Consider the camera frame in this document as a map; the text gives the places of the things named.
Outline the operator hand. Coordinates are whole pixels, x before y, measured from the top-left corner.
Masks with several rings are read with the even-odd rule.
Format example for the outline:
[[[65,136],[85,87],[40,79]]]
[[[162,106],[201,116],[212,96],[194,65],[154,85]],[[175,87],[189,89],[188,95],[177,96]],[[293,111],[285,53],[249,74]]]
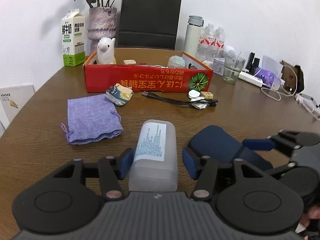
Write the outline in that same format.
[[[319,222],[319,216],[320,214],[320,207],[319,204],[310,207],[306,213],[304,213],[299,221],[299,224],[301,225],[302,229],[305,230],[311,222],[318,221]]]

